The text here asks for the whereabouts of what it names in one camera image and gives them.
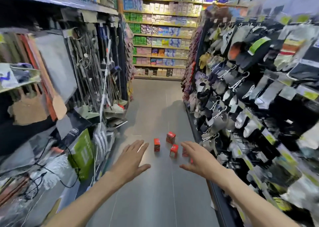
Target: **person's left hand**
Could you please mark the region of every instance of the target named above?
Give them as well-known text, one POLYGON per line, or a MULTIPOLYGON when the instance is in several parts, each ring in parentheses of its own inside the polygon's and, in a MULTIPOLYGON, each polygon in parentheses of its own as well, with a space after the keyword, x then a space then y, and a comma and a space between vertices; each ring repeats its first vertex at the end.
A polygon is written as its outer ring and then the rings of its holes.
POLYGON ((135 177, 140 175, 151 167, 150 164, 144 164, 139 167, 142 157, 148 147, 148 143, 143 140, 136 140, 133 144, 124 148, 122 154, 116 163, 110 169, 110 172, 118 178, 122 185, 132 181, 135 177))

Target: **hand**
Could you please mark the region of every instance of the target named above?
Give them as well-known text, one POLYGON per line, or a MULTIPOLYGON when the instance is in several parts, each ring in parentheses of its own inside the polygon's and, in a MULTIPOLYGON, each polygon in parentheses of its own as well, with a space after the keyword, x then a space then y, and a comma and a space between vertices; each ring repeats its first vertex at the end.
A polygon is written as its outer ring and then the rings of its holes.
POLYGON ((223 167, 209 151, 191 141, 182 142, 181 146, 193 159, 194 164, 182 164, 180 168, 212 180, 223 189, 228 186, 229 169, 223 167))
POLYGON ((110 169, 110 172, 118 178, 121 185, 132 181, 151 167, 149 164, 144 164, 139 167, 142 157, 149 145, 145 143, 141 147, 143 143, 143 140, 136 140, 133 144, 126 146, 116 163, 110 169))

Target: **floor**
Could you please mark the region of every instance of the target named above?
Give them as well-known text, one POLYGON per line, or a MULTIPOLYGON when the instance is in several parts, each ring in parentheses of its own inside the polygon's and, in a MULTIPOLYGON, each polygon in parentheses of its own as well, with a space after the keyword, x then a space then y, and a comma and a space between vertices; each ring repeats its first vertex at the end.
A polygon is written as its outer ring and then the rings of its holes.
POLYGON ((134 100, 130 103, 112 155, 110 167, 122 149, 137 139, 149 142, 141 164, 150 169, 126 184, 100 207, 88 227, 218 227, 204 178, 179 168, 189 161, 169 157, 171 145, 165 141, 168 131, 176 134, 175 142, 194 140, 180 82, 135 79, 134 100), (154 153, 154 138, 161 142, 154 153))

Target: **brown bag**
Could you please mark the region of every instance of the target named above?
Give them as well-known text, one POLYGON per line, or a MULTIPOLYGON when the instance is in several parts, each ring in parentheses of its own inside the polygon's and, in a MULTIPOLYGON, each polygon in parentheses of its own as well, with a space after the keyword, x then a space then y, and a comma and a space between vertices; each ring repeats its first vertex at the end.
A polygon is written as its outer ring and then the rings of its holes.
POLYGON ((21 99, 14 102, 13 114, 15 123, 18 125, 28 125, 39 121, 46 120, 47 114, 42 104, 42 95, 39 92, 37 84, 34 84, 37 95, 33 98, 28 98, 24 94, 22 88, 18 88, 21 99))

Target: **small red carton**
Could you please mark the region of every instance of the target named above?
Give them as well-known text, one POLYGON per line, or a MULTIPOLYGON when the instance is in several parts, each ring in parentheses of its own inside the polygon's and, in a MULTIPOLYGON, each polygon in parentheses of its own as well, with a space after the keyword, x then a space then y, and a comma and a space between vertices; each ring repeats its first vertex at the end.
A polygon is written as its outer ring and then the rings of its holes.
POLYGON ((168 143, 174 144, 175 143, 175 136, 176 136, 176 134, 174 134, 173 132, 171 132, 171 131, 168 132, 167 136, 166 136, 166 141, 168 143))
POLYGON ((154 151, 159 151, 160 149, 160 141, 159 138, 154 139, 154 151))
POLYGON ((173 158, 177 158, 177 152, 178 152, 178 145, 173 145, 170 151, 169 156, 173 158))
POLYGON ((185 148, 183 147, 183 154, 182 154, 183 157, 188 157, 188 153, 187 151, 185 150, 185 148))

